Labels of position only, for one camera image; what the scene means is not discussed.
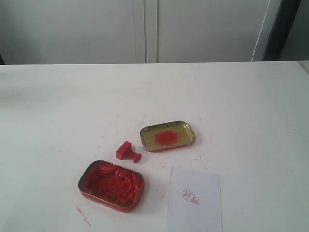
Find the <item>white paper sheet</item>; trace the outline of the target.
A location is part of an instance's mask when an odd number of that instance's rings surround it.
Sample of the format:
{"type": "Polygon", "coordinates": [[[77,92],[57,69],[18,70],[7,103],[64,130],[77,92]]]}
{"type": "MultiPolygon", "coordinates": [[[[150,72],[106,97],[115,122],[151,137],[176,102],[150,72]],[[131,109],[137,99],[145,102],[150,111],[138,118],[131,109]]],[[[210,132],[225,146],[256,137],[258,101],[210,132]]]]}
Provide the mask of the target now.
{"type": "Polygon", "coordinates": [[[168,192],[167,232],[221,232],[218,174],[172,168],[168,192]]]}

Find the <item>gold tin lid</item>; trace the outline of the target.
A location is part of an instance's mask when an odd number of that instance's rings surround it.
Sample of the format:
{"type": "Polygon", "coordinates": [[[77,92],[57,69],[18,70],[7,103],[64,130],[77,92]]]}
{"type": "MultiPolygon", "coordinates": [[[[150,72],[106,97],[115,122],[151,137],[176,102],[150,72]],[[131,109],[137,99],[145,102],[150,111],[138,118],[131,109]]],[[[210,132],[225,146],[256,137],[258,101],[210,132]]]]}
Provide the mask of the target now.
{"type": "Polygon", "coordinates": [[[173,121],[141,129],[140,138],[146,150],[159,152],[189,146],[195,135],[188,123],[173,121]]]}

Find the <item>red ink pad tin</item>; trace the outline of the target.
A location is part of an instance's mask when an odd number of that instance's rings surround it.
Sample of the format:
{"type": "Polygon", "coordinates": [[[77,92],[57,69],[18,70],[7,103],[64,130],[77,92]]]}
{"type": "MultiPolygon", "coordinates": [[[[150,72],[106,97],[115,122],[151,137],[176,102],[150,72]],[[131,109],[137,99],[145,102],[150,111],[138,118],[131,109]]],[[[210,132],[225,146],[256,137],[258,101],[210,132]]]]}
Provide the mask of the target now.
{"type": "Polygon", "coordinates": [[[125,213],[137,207],[144,187],[140,173],[104,160],[92,162],[78,181],[85,198],[125,213]]]}

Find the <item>red rubber stamp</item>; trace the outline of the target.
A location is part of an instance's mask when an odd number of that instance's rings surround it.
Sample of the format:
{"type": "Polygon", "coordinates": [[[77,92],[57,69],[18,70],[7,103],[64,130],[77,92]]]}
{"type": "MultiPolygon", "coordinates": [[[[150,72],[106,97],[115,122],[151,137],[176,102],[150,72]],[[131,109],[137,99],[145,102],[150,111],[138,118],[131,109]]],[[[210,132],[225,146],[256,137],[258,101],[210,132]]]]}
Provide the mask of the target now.
{"type": "Polygon", "coordinates": [[[132,150],[132,143],[125,141],[116,151],[116,157],[120,160],[130,159],[137,163],[141,159],[141,153],[136,153],[132,150]]]}

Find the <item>dark monitor stand post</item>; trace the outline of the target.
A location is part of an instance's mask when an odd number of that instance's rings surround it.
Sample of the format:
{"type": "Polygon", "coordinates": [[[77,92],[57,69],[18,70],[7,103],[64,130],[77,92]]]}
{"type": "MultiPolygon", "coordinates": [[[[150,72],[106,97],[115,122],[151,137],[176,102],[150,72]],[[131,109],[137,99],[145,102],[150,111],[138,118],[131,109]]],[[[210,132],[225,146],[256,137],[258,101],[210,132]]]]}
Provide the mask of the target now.
{"type": "Polygon", "coordinates": [[[279,61],[302,0],[282,0],[262,61],[279,61]]]}

